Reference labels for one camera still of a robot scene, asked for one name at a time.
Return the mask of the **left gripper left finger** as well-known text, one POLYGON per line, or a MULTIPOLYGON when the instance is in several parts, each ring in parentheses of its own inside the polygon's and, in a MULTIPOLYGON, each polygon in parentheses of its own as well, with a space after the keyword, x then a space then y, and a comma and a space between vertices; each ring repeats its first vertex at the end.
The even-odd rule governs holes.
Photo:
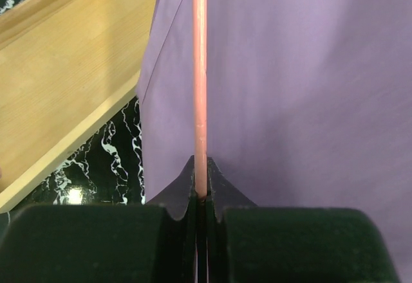
POLYGON ((194 282, 194 162, 145 205, 36 205, 2 220, 2 282, 194 282))

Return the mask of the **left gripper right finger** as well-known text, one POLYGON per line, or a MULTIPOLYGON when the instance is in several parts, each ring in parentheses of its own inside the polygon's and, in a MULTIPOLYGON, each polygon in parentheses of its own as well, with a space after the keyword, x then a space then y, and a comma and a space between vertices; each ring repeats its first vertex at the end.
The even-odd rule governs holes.
POLYGON ((259 207, 208 161, 210 282, 398 282, 382 236, 350 208, 259 207))

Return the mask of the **purple trousers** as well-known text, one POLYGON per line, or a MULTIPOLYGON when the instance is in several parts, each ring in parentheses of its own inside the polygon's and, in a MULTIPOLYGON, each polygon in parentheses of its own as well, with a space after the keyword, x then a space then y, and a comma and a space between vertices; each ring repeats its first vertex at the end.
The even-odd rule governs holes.
MULTIPOLYGON (((193 68, 192 0, 156 0, 137 85, 148 202, 194 161, 193 68)), ((363 212, 410 282, 411 0, 207 0, 207 196, 209 160, 259 207, 363 212)))

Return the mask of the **pink hanger of purple trousers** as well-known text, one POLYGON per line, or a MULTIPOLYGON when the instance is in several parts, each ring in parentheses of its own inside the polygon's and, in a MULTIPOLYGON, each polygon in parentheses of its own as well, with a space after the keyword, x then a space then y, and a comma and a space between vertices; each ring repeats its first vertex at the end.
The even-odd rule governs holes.
POLYGON ((207 0, 192 0, 194 182, 198 199, 207 196, 207 0))

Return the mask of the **black marble pattern mat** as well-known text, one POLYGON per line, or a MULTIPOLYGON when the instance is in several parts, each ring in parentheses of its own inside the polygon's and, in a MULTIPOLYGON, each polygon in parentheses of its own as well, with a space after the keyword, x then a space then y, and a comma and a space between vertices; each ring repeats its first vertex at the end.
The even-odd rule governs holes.
MULTIPOLYGON (((1 0, 1 16, 25 0, 1 0)), ((10 212, 34 204, 131 205, 144 201, 141 130, 133 97, 10 212)))

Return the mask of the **wooden clothes rack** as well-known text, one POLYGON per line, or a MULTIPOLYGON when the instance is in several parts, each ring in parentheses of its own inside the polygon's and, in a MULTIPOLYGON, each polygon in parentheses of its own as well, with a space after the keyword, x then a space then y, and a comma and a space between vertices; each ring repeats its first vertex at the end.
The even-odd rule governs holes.
POLYGON ((1 16, 1 211, 134 95, 156 0, 25 0, 1 16))

